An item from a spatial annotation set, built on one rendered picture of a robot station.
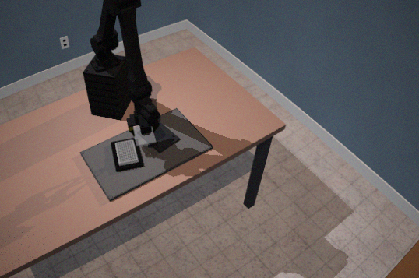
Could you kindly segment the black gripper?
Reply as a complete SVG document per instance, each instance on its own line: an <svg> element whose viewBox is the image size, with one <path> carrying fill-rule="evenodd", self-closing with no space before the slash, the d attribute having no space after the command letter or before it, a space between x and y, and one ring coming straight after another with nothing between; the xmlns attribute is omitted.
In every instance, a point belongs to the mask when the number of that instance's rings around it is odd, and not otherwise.
<svg viewBox="0 0 419 278"><path fill-rule="evenodd" d="M153 133L155 133L155 130L159 127L158 120L155 123L151 124L152 128L153 128ZM129 115L129 118L127 118L127 124L128 124L129 131L135 137L135 133L134 133L134 129L133 129L133 126L136 126L135 119L134 119L134 114Z"/></svg>

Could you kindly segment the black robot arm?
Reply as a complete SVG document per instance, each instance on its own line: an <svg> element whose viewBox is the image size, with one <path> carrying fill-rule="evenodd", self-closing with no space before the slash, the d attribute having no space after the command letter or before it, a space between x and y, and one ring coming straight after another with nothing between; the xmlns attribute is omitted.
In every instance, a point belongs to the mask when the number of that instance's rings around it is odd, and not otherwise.
<svg viewBox="0 0 419 278"><path fill-rule="evenodd" d="M111 52L118 47L118 33L114 29L118 16L128 66L129 97L134 103L135 111L140 113L134 111L136 125L139 124L142 135L149 135L152 132L151 124L159 119L160 113L149 98L152 86L143 68L136 26L136 8L140 6L141 0L103 1L99 29L90 39L91 47L96 54L90 63L95 72L120 65L116 55Z"/></svg>

